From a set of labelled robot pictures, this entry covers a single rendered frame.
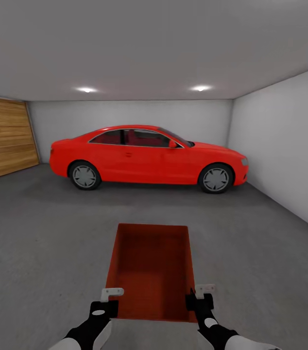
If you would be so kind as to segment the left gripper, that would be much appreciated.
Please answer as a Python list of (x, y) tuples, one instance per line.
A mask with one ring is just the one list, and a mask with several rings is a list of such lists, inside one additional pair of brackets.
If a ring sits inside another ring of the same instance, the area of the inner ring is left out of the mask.
[(118, 300), (109, 300), (108, 302), (101, 303), (101, 301), (94, 301), (90, 306), (90, 314), (99, 307), (106, 307), (109, 310), (109, 319), (116, 318), (118, 316)]

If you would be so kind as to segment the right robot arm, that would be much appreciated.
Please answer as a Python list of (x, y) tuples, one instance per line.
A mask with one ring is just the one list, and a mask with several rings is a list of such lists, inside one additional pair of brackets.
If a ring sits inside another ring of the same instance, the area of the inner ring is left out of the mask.
[(197, 332), (202, 350), (283, 350), (277, 346), (252, 341), (239, 335), (235, 330), (218, 324), (212, 315), (213, 296), (217, 291), (216, 284), (197, 284), (195, 294), (185, 295), (186, 308), (195, 311), (200, 329)]

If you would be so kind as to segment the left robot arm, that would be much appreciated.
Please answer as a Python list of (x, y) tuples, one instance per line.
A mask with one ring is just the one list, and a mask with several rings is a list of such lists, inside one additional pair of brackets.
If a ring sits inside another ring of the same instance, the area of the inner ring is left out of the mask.
[(108, 340), (111, 318), (118, 316), (118, 300), (109, 297), (123, 296), (123, 288), (103, 288), (101, 301), (90, 306), (90, 318), (77, 328), (72, 328), (67, 336), (48, 350), (101, 350)]

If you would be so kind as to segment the storage box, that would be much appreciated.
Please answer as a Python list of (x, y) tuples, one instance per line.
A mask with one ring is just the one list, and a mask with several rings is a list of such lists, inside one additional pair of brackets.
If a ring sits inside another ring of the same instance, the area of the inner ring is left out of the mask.
[(119, 223), (105, 288), (123, 288), (117, 319), (195, 322), (188, 226)]

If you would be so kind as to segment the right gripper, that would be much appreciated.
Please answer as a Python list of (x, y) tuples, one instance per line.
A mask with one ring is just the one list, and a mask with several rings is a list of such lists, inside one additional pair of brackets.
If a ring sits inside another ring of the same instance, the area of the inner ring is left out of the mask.
[(197, 299), (193, 293), (185, 295), (185, 297), (187, 310), (195, 311), (195, 314), (197, 314), (198, 309), (201, 307), (207, 307), (210, 310), (214, 309), (213, 296), (211, 293), (204, 293), (204, 299)]

